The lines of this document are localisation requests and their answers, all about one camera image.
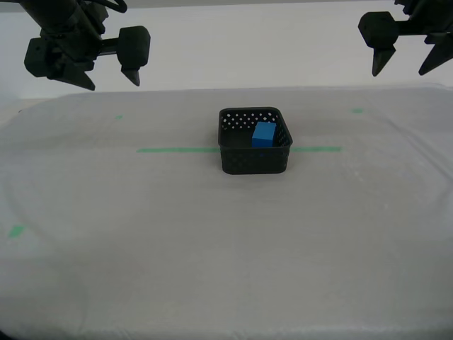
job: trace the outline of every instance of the green tape mark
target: green tape mark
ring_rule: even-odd
[[[292,152],[341,152],[342,147],[292,147]],[[142,154],[211,154],[220,152],[218,147],[154,147],[149,149],[138,149]]]
[[[218,147],[155,147],[151,149],[138,149],[139,153],[150,153],[150,154],[165,154],[165,153],[200,153],[209,154],[213,152],[220,152]]]
[[[14,225],[11,228],[11,230],[8,234],[8,237],[10,239],[15,239],[15,238],[21,236],[24,231],[25,231],[25,227],[23,225]]]
[[[342,152],[342,147],[292,147],[292,152]]]

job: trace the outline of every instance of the white wall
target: white wall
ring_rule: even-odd
[[[384,71],[371,75],[372,50],[357,29],[367,11],[406,17],[392,1],[264,4],[131,9],[110,13],[106,38],[121,27],[149,29],[152,51],[136,88],[116,56],[102,57],[89,75],[97,91],[217,89],[269,86],[361,86],[435,82],[453,85],[453,61],[418,75],[430,46],[423,37],[400,38]],[[23,66],[38,27],[24,13],[0,13],[0,89],[21,98],[84,91],[33,78]]]

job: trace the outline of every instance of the blue block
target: blue block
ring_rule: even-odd
[[[272,147],[277,124],[258,122],[252,137],[252,147]]]

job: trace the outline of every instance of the black basket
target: black basket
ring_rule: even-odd
[[[252,148],[258,122],[277,124],[273,147]],[[276,108],[226,108],[219,115],[219,146],[227,174],[279,174],[286,170],[292,138]]]

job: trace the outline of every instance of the robotic arm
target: robotic arm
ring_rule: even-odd
[[[366,13],[359,23],[360,32],[374,49],[373,76],[377,76],[395,53],[400,35],[426,35],[425,43],[434,45],[420,71],[421,76],[453,59],[453,0],[395,0],[409,15],[395,21],[389,12]]]
[[[140,85],[139,70],[148,63],[150,36],[143,26],[122,28],[115,39],[102,40],[106,7],[124,13],[123,0],[17,0],[42,28],[40,38],[30,40],[25,68],[35,77],[94,90],[85,72],[102,55],[117,55],[121,72]]]
[[[40,38],[30,41],[25,67],[35,77],[63,81],[94,90],[85,72],[102,55],[116,54],[121,72],[139,86],[139,69],[148,63],[150,37],[145,27],[120,30],[116,39],[102,40],[106,7],[124,13],[124,0],[0,0],[17,2],[42,28]],[[395,0],[409,15],[395,21],[389,12],[366,13],[360,32],[374,50],[372,74],[377,76],[395,53],[400,35],[426,35],[434,45],[420,68],[424,75],[453,59],[453,0]]]

